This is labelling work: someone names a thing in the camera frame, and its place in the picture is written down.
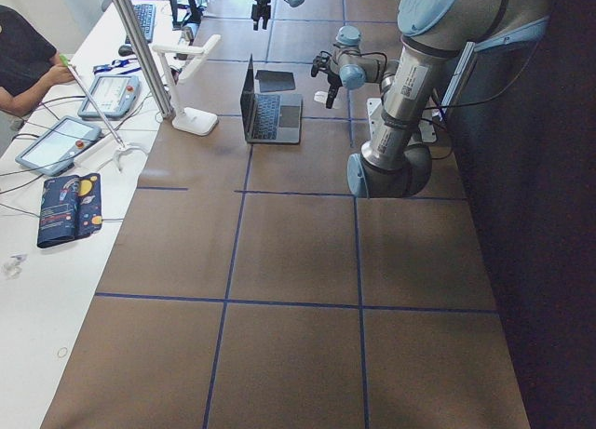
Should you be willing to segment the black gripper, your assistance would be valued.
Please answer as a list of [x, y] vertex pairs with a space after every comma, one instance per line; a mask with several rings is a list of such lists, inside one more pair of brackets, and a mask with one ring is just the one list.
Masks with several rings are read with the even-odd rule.
[[254, 0], [254, 4], [251, 8], [251, 19], [253, 24], [253, 30], [259, 30], [259, 22], [262, 17], [262, 26], [264, 29], [267, 28], [268, 22], [271, 17], [271, 0]]
[[326, 69], [329, 89], [327, 91], [325, 107], [327, 109], [332, 109], [339, 89], [343, 86], [343, 83], [340, 77], [340, 67], [335, 62], [329, 60], [326, 64]]

